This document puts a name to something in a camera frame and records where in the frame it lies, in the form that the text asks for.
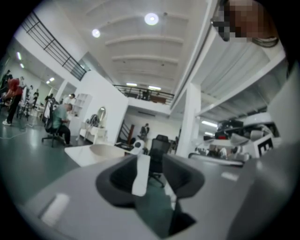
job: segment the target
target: white column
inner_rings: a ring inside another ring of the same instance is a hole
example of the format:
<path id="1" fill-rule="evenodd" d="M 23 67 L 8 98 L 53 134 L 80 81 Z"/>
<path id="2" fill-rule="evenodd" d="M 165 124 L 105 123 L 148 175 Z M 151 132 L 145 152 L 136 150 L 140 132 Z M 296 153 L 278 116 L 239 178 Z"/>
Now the white column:
<path id="1" fill-rule="evenodd" d="M 198 138 L 200 118 L 195 113 L 201 109 L 201 88 L 198 85 L 189 83 L 186 94 L 186 104 L 183 114 L 180 139 L 176 155 L 187 158 L 193 151 L 192 141 Z"/>
<path id="2" fill-rule="evenodd" d="M 68 81 L 66 79 L 62 82 L 62 84 L 61 84 L 60 88 L 58 89 L 56 96 L 55 96 L 56 101 L 60 101 L 61 95 L 62 95 L 64 89 L 66 88 L 67 83 L 68 83 Z"/>

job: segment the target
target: gray floor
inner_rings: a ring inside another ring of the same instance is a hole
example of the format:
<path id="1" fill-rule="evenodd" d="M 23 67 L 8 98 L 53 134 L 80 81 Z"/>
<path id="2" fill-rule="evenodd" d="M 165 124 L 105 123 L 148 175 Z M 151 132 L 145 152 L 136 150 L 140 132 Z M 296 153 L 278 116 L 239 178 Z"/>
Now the gray floor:
<path id="1" fill-rule="evenodd" d="M 47 136 L 43 124 L 28 127 L 32 122 L 14 119 L 11 127 L 2 125 L 7 116 L 0 114 L 0 174 L 13 201 L 23 204 L 41 189 L 79 166 L 64 152 L 64 146 L 41 138 Z M 159 184 L 150 180 L 147 193 L 136 203 L 141 219 L 159 237 L 168 236 L 172 217 L 170 198 Z"/>

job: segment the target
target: chair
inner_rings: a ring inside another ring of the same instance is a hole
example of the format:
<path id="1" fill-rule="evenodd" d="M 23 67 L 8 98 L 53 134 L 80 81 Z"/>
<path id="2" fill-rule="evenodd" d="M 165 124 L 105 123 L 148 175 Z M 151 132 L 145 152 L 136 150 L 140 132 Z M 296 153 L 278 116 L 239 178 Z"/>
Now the chair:
<path id="1" fill-rule="evenodd" d="M 152 146 L 149 153 L 150 156 L 150 167 L 149 167 L 149 178 L 155 179 L 164 187 L 163 182 L 159 179 L 163 173 L 163 154 L 168 153 L 171 144 L 168 141 L 167 136 L 158 135 L 156 139 L 152 140 Z"/>
<path id="2" fill-rule="evenodd" d="M 45 130 L 47 133 L 49 133 L 49 135 L 47 137 L 42 138 L 42 143 L 44 142 L 45 139 L 52 139 L 52 144 L 51 144 L 52 147 L 53 147 L 54 140 L 60 141 L 60 138 L 58 137 L 58 131 L 62 125 L 62 123 L 61 123 L 58 128 L 52 127 L 52 125 L 53 125 L 53 105 L 54 105 L 54 103 L 50 104 L 49 116 L 45 123 Z"/>

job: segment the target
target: white table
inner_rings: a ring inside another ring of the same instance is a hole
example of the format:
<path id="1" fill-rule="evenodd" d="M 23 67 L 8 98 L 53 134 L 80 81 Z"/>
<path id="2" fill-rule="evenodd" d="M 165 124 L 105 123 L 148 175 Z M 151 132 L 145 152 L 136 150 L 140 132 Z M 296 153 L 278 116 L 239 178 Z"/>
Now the white table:
<path id="1" fill-rule="evenodd" d="M 107 144 L 95 144 L 65 148 L 65 152 L 80 167 L 84 167 L 122 157 L 128 151 Z M 142 154 L 138 157 L 137 176 L 132 186 L 132 194 L 136 196 L 144 196 L 146 194 L 149 166 L 150 156 Z"/>

